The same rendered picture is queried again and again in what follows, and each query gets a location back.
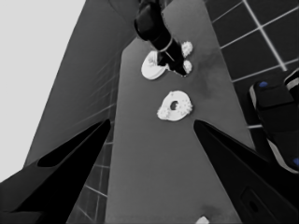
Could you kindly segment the large thick white disc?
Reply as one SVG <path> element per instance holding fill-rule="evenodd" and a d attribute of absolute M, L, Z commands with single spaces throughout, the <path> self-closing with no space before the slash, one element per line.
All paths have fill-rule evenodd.
<path fill-rule="evenodd" d="M 160 66 L 158 64 L 158 52 L 152 50 L 145 58 L 141 65 L 141 74 L 144 78 L 148 80 L 154 80 L 160 77 L 166 70 L 168 66 Z"/>

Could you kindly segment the dark robot body block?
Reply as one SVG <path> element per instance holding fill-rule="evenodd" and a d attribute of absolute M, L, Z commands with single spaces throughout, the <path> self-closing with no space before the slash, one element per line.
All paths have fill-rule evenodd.
<path fill-rule="evenodd" d="M 299 67 L 284 78 L 256 81 L 249 98 L 278 164 L 299 175 Z"/>

